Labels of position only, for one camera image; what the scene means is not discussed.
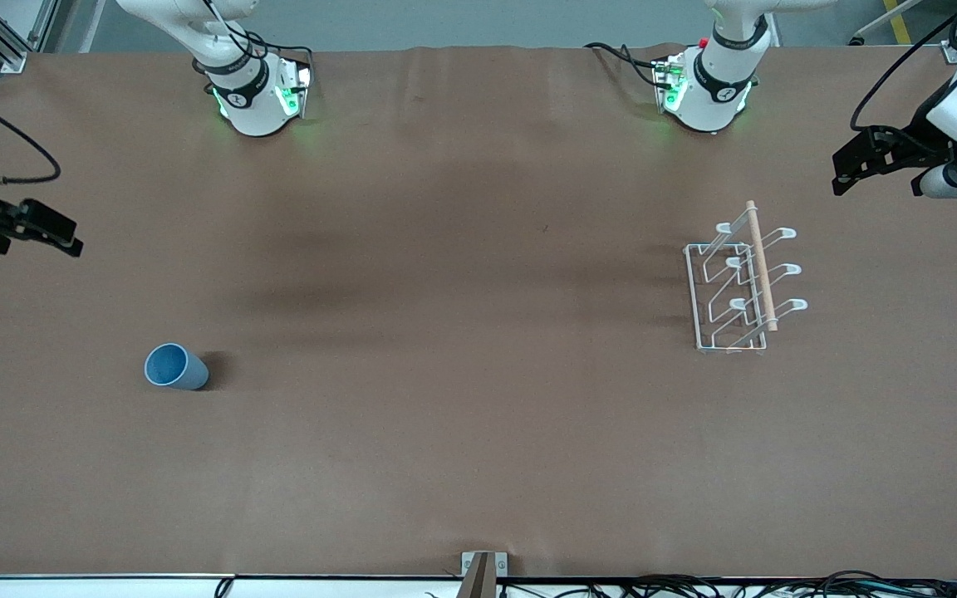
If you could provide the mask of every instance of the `black strap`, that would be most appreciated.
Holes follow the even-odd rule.
[[[232,107],[242,109],[253,105],[253,98],[258,97],[259,92],[263,91],[266,84],[268,84],[268,63],[261,61],[261,71],[258,72],[253,81],[246,85],[237,87],[235,90],[229,90],[227,87],[220,87],[219,85],[215,85],[213,88],[215,88],[217,95],[223,98],[223,101],[228,102]]]
[[[722,35],[719,34],[718,27],[715,27],[711,32],[711,38],[714,39],[715,44],[723,48],[729,48],[730,50],[748,50],[751,46],[755,46],[759,43],[759,39],[763,38],[763,34],[767,33],[767,29],[767,15],[759,15],[759,20],[755,22],[755,33],[752,34],[752,37],[745,39],[744,42],[722,37]]]
[[[253,42],[246,42],[246,52],[242,56],[238,57],[238,60],[233,61],[233,63],[223,66],[210,66],[208,64],[198,63],[202,67],[202,71],[205,71],[205,75],[231,75],[233,72],[242,71],[244,66],[249,64],[250,58],[257,56],[258,54],[253,53]]]
[[[748,87],[752,76],[755,75],[755,71],[752,71],[752,75],[748,75],[743,81],[737,81],[735,83],[715,79],[714,76],[711,76],[711,73],[707,72],[707,69],[704,68],[704,61],[701,60],[703,57],[703,51],[696,54],[696,60],[692,63],[692,71],[696,73],[696,83],[699,83],[699,86],[705,88],[707,92],[711,94],[711,101],[715,103],[724,105],[726,102],[734,101],[734,98],[736,98],[741,91],[744,91],[745,87]]]

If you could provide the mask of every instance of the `gray floor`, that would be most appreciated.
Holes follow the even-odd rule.
[[[957,10],[957,0],[926,0],[905,19],[912,39]],[[840,0],[832,7],[778,15],[786,46],[840,46],[885,11],[881,0]],[[79,0],[63,11],[54,49],[63,52],[179,52],[161,30],[107,0]],[[270,42],[319,51],[399,50],[415,46],[632,47],[692,44],[711,31],[701,0],[263,0],[248,29]],[[884,26],[867,44],[894,44]]]

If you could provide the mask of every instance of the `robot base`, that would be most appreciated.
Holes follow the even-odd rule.
[[[269,52],[263,57],[269,77],[249,107],[232,105],[213,91],[220,104],[220,115],[231,121],[235,130],[251,137],[263,137],[280,130],[291,118],[304,118],[312,69],[296,61]]]
[[[669,90],[656,87],[656,105],[660,112],[675,115],[688,128],[714,133],[729,125],[737,113],[744,110],[744,100],[752,90],[752,84],[748,83],[732,101],[714,101],[710,92],[696,80],[694,62],[700,52],[701,48],[692,46],[653,65],[653,80],[671,86]]]

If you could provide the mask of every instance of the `plastic cup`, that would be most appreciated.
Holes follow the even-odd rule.
[[[147,355],[145,375],[154,386],[198,390],[209,382],[209,368],[194,353],[175,343],[164,343]]]

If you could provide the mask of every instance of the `green led light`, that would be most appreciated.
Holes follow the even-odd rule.
[[[285,112],[287,116],[295,116],[295,114],[300,112],[299,107],[297,107],[297,94],[292,90],[282,90],[280,87],[276,87],[278,91],[278,99],[282,105],[282,112]]]
[[[671,90],[667,91],[667,100],[664,102],[664,106],[667,107],[667,110],[677,110],[681,106],[681,98],[684,97],[685,92],[689,89],[686,85],[686,80],[681,78],[679,83],[672,87]]]
[[[744,91],[741,91],[741,101],[737,104],[737,112],[744,110],[744,102],[748,99],[748,92],[752,90],[752,84],[748,83],[744,87]]]
[[[223,100],[220,99],[220,94],[216,91],[216,87],[213,88],[213,98],[216,98],[216,103],[220,106],[220,116],[224,118],[231,118],[228,117],[228,109],[225,109],[223,106]]]

